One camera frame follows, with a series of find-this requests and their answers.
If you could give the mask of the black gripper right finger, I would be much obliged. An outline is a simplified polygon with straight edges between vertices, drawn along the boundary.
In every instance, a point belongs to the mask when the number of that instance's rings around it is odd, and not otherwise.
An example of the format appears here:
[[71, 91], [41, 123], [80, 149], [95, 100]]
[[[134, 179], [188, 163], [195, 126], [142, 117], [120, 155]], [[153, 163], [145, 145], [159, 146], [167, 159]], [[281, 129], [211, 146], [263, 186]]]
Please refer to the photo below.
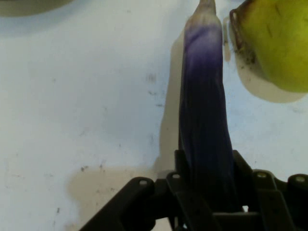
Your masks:
[[308, 229], [308, 176], [294, 174], [287, 181], [268, 170], [252, 169], [233, 151], [234, 176], [241, 205], [255, 216], [254, 231], [306, 231]]

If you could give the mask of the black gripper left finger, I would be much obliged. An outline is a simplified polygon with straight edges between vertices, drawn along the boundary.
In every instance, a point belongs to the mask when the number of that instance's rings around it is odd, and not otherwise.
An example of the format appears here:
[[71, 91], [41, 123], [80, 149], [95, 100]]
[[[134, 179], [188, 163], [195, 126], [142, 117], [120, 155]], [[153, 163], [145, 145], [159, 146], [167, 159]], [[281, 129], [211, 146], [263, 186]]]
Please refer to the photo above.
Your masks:
[[167, 218], [173, 231], [215, 231], [217, 221], [205, 201], [187, 184], [188, 164], [175, 151], [176, 170], [163, 179], [131, 179], [82, 228], [83, 231], [151, 231]]

